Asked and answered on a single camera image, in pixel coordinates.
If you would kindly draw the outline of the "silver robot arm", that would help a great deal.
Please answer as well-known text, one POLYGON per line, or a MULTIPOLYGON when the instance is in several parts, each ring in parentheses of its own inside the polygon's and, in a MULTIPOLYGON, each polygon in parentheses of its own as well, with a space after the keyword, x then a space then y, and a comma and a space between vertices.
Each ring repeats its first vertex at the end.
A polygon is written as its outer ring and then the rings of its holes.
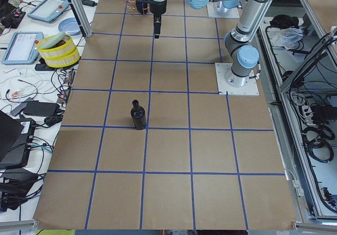
POLYGON ((220 16, 233 16, 234 18, 236 18, 236 16, 239 15, 239 12, 237 10, 239 7, 239 3, 239 0, 226 0, 218 2, 216 4, 216 11, 220 16))
MULTIPOLYGON (((231 0, 186 0, 193 9, 201 9, 209 2, 225 2, 231 0)), ((230 54, 233 64, 225 73, 227 84, 233 87, 243 87, 250 72, 257 65, 259 53, 248 44, 255 35, 266 11, 273 0, 246 0, 242 15, 236 27, 225 36, 225 47, 230 54)))

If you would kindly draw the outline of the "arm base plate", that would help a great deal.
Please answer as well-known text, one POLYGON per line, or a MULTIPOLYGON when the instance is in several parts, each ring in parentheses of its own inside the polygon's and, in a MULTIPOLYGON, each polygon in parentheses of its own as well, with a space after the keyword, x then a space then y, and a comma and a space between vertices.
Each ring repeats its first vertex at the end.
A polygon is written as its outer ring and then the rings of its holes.
POLYGON ((238 77, 232 72, 232 63, 215 63, 215 73, 219 95, 259 96, 253 70, 249 76, 238 77))
POLYGON ((233 18, 233 19, 238 19, 239 15, 236 16, 236 18, 234 18, 233 16, 229 16, 229 17, 223 17, 220 16, 217 11, 216 11, 216 4, 218 2, 214 2, 214 3, 208 3, 207 5, 207 12, 208 12, 208 17, 213 17, 213 18, 233 18))

